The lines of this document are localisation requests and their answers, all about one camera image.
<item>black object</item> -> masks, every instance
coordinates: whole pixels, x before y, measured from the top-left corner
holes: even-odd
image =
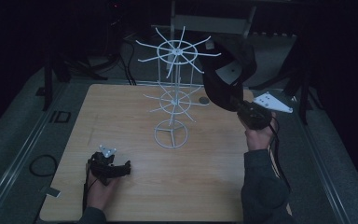
[[[261,91],[274,83],[289,78],[282,92],[288,97],[293,97],[301,88],[298,113],[306,125],[308,124],[306,113],[308,95],[310,93],[309,86],[313,79],[316,80],[315,75],[317,75],[317,59],[307,52],[308,48],[308,44],[305,40],[301,36],[298,36],[287,57],[284,59],[278,75],[261,84],[249,87],[249,90]]]
[[[237,115],[250,129],[262,130],[270,125],[272,114],[261,105],[235,97],[231,97],[231,103],[237,108]]]
[[[48,174],[39,174],[38,172],[36,172],[36,171],[34,170],[34,164],[35,164],[37,161],[39,161],[39,160],[41,160],[41,159],[44,159],[44,158],[50,158],[50,159],[54,162],[54,170],[53,170],[53,172],[48,173]],[[35,159],[33,159],[33,160],[31,161],[31,164],[30,164],[29,167],[28,167],[28,170],[29,170],[30,173],[33,174],[33,175],[40,176],[40,177],[45,177],[45,176],[55,175],[55,173],[56,173],[56,171],[57,171],[57,168],[58,168],[57,160],[56,160],[53,156],[48,155],[48,154],[45,154],[45,155],[41,155],[41,156],[38,156],[38,157],[36,157]]]
[[[122,166],[115,166],[113,164],[114,159],[115,155],[106,158],[102,152],[95,152],[88,161],[92,174],[105,185],[108,184],[108,178],[120,177],[131,173],[130,161],[127,161]]]
[[[72,113],[66,111],[55,110],[50,117],[48,123],[68,123]]]
[[[198,45],[197,47],[200,53],[221,53],[217,57],[199,56],[204,71],[202,80],[205,92],[216,105],[225,110],[236,112],[237,107],[231,103],[231,97],[242,99],[242,83],[255,73],[257,64],[255,62],[254,48],[246,43],[228,41],[219,35],[211,35],[211,40],[214,43],[213,49],[206,49],[205,45]],[[234,81],[226,83],[216,74],[216,70],[234,61],[238,61],[241,65],[241,73]]]

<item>hand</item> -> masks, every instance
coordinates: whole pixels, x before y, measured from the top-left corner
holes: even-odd
[[[120,177],[113,178],[108,185],[105,186],[92,174],[92,171],[89,171],[87,207],[94,207],[103,211],[107,204],[112,200],[119,180]]]
[[[272,113],[272,121],[271,126],[275,129],[275,116],[274,112]],[[251,130],[246,124],[240,119],[243,127],[245,127],[245,135],[246,135],[246,142],[248,145],[249,151],[258,150],[258,149],[266,149],[269,147],[269,143],[271,142],[271,138],[273,136],[273,132],[270,127],[266,127],[262,130]]]

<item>wooden table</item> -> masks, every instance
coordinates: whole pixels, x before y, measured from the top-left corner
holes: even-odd
[[[244,99],[253,100],[249,91]],[[131,161],[105,213],[109,221],[242,221],[244,128],[237,115],[210,103],[192,105],[177,119],[188,128],[186,143],[161,147],[155,127],[170,115],[159,108],[159,86],[99,85],[89,88],[40,212],[45,221],[82,215],[85,164],[99,145],[117,149],[115,165]],[[198,103],[203,88],[191,94]]]

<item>black cable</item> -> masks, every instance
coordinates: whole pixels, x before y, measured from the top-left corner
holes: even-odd
[[[270,146],[273,146],[274,145],[274,143],[275,143],[275,138],[276,138],[276,136],[278,136],[278,132],[279,132],[279,129],[280,129],[280,124],[279,124],[279,122],[278,122],[278,120],[276,119],[276,118],[274,118],[274,117],[272,117],[274,120],[275,120],[275,126],[276,126],[276,131],[275,131],[275,133],[276,134],[274,134],[274,136],[272,137],[272,140],[271,140],[271,142],[269,143],[269,145]],[[273,156],[273,149],[272,149],[272,147],[270,147],[269,148],[269,156],[270,157],[274,157]],[[274,170],[274,172],[275,172],[275,174],[277,174],[278,176],[279,176],[279,172],[278,172],[278,170],[277,170],[277,168],[275,167],[275,165],[273,165],[272,166],[272,169]]]
[[[41,174],[38,174],[37,172],[34,171],[34,163],[42,158],[50,158],[53,160],[54,162],[54,171],[50,174],[45,174],[45,175],[41,175]],[[41,176],[41,177],[46,177],[46,176],[51,176],[51,175],[55,175],[56,171],[57,171],[57,168],[58,168],[58,163],[57,163],[57,160],[53,157],[53,156],[50,156],[48,154],[45,154],[45,155],[41,155],[41,156],[38,156],[36,157],[35,159],[33,159],[28,167],[29,171],[31,172],[31,174],[33,175],[36,175],[36,176]]]
[[[94,181],[92,181],[91,185],[89,185],[89,188],[87,189],[87,192],[90,191],[91,187],[97,182],[98,178],[96,178]]]
[[[275,119],[275,121],[277,122],[277,131],[279,131],[279,123],[276,119]],[[277,172],[278,177],[285,182],[287,188],[289,188],[289,192],[291,192],[292,188],[290,187],[289,181],[287,180],[287,178],[283,172],[283,169],[281,167],[281,163],[279,161],[279,143],[280,142],[279,142],[279,138],[278,138],[278,132],[272,127],[271,124],[269,125],[269,127],[270,127],[272,133],[274,134],[273,142],[275,144],[274,144],[274,148],[273,148],[273,157],[274,157],[276,169],[278,170],[278,172]]]
[[[133,46],[133,44],[132,44],[130,41],[127,41],[127,40],[123,40],[123,41],[124,41],[124,43],[130,45],[130,46],[131,46],[131,49],[132,49],[132,52],[131,52],[131,55],[130,55],[130,58],[129,58],[129,62],[128,62],[128,64],[127,64],[127,72],[128,72],[129,77],[130,77],[130,79],[131,79],[132,85],[136,86],[135,79],[133,78],[132,73],[131,73],[131,70],[130,70],[132,57],[133,57],[133,54],[134,54],[134,52],[135,52],[135,47]]]
[[[120,59],[121,63],[123,64],[123,70],[124,70],[124,73],[126,75],[127,80],[129,81],[130,85],[136,86],[136,81],[133,78],[133,76],[131,74],[131,70],[130,70],[131,60],[132,60],[133,54],[135,52],[135,48],[134,48],[133,44],[130,43],[129,41],[127,41],[127,40],[123,40],[123,41],[124,41],[124,43],[129,44],[131,46],[132,51],[131,51],[131,55],[130,55],[128,64],[125,63],[124,58],[122,57],[121,54],[119,55],[119,59]]]

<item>gray sleeve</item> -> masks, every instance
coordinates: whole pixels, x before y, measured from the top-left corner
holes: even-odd
[[[266,149],[243,155],[245,178],[241,191],[243,222],[289,224],[296,221],[287,213],[289,189],[275,175]]]
[[[94,207],[87,207],[77,224],[105,224],[106,217],[103,211]]]

